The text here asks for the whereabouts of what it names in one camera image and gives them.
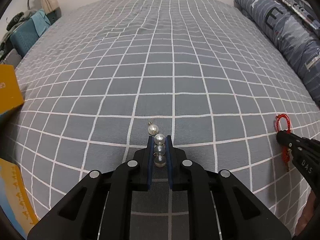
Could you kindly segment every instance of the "blue cloth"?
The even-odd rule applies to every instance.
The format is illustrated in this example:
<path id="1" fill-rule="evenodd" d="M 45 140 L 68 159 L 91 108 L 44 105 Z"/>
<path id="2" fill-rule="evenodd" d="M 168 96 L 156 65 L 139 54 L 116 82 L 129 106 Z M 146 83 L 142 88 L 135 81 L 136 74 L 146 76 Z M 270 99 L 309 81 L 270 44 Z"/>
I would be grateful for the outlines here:
<path id="1" fill-rule="evenodd" d="M 234 0 L 272 41 L 320 106 L 320 41 L 278 0 Z"/>
<path id="2" fill-rule="evenodd" d="M 43 9 L 40 9 L 34 15 L 32 15 L 31 19 L 33 20 L 39 37 L 41 37 L 41 35 L 50 27 L 50 21 L 45 15 Z"/>

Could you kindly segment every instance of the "teal basket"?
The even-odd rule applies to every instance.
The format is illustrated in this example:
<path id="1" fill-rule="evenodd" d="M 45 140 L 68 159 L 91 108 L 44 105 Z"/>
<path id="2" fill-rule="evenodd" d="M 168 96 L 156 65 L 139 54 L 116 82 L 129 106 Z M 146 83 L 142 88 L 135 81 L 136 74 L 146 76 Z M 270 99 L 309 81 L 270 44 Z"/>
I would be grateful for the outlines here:
<path id="1" fill-rule="evenodd" d="M 29 49 L 39 39 L 33 20 L 29 19 L 18 28 L 16 28 L 11 36 L 10 41 L 12 46 L 17 50 L 19 55 L 23 58 Z"/>

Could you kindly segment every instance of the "pearl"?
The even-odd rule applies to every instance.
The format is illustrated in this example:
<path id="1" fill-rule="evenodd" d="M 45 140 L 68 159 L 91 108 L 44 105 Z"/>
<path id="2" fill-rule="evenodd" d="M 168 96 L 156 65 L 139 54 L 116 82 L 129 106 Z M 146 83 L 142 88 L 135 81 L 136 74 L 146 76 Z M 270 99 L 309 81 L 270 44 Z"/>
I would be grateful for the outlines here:
<path id="1" fill-rule="evenodd" d="M 154 149 L 154 152 L 158 155 L 165 155 L 165 147 L 163 145 L 157 145 Z"/>
<path id="2" fill-rule="evenodd" d="M 163 156 L 163 155 L 156 156 L 155 159 L 153 160 L 153 162 L 159 168 L 164 167 L 167 164 L 167 160 L 166 160 L 165 156 Z"/>
<path id="3" fill-rule="evenodd" d="M 155 144 L 162 145 L 165 143 L 165 136 L 162 133 L 158 133 L 155 136 Z"/>
<path id="4" fill-rule="evenodd" d="M 159 127 L 155 124 L 150 123 L 148 126 L 148 133 L 150 135 L 156 135 L 159 132 Z"/>

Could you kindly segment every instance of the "red string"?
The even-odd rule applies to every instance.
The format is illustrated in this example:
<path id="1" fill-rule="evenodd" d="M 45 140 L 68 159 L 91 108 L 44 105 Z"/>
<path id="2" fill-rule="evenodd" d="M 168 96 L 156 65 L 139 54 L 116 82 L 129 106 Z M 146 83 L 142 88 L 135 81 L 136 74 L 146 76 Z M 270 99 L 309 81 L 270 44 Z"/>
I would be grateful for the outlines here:
<path id="1" fill-rule="evenodd" d="M 276 131 L 279 132 L 279 121 L 281 118 L 285 118 L 286 121 L 287 121 L 287 125 L 288 125 L 288 129 L 287 129 L 287 133 L 290 133 L 290 119 L 289 117 L 286 115 L 286 114 L 279 114 L 276 116 L 277 118 L 277 121 L 276 121 Z M 288 162 L 290 161 L 290 155 L 289 155 L 289 152 L 288 152 L 288 149 L 287 147 L 283 147 L 283 150 L 282 150 L 282 160 L 284 161 L 285 163 L 285 166 L 287 168 L 287 171 L 289 171 L 289 166 L 288 166 Z"/>
<path id="2" fill-rule="evenodd" d="M 276 127 L 277 127 L 277 132 L 279 132 L 279 121 L 281 118 L 285 118 L 286 121 L 287 121 L 287 125 L 288 125 L 288 129 L 287 129 L 287 133 L 290 133 L 290 119 L 289 119 L 289 116 L 287 116 L 286 114 L 279 114 L 276 116 L 276 119 L 277 119 L 277 122 L 276 122 Z"/>

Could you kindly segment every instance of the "gray bed sheet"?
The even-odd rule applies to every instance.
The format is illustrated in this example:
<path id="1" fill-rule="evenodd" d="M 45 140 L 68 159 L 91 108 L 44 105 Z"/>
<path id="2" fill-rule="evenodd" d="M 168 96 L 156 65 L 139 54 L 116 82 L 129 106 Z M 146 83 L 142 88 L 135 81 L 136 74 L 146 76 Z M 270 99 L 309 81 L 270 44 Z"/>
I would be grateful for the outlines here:
<path id="1" fill-rule="evenodd" d="M 281 53 L 215 0 L 102 0 L 59 19 L 16 69 L 25 96 L 2 131 L 43 217 L 90 170 L 147 144 L 153 121 L 210 171 L 231 170 L 293 232 L 310 187 L 286 173 L 275 116 L 319 139 L 319 109 Z M 155 168 L 134 192 L 131 239 L 188 239 L 185 192 Z"/>

